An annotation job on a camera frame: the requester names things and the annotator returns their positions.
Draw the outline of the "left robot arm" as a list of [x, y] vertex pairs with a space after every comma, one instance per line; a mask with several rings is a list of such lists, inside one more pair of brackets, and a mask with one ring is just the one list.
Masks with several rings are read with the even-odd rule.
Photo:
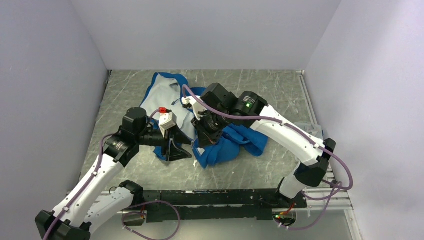
[[191, 158], [180, 147], [191, 144], [177, 125], [170, 109], [160, 107], [159, 125], [155, 129], [152, 117], [145, 109], [132, 107], [122, 118], [116, 133], [100, 141], [97, 160], [76, 187], [51, 211], [42, 210], [35, 218], [44, 240], [88, 240], [94, 232], [118, 211], [139, 209], [144, 203], [144, 189], [126, 180], [115, 191], [99, 200], [107, 184], [120, 173], [140, 151], [140, 146], [161, 147], [166, 161]]

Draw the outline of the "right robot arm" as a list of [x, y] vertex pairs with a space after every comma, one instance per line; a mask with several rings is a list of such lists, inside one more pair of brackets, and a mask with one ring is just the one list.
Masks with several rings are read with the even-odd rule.
[[199, 147], [215, 144], [223, 129], [233, 124], [265, 135], [296, 156], [297, 166], [281, 180], [275, 194], [280, 207], [289, 207], [306, 187], [321, 184], [336, 147], [334, 140], [308, 134], [252, 91], [237, 97], [221, 84], [213, 83], [200, 96], [187, 86], [182, 95], [183, 106], [194, 113], [191, 123], [197, 131]]

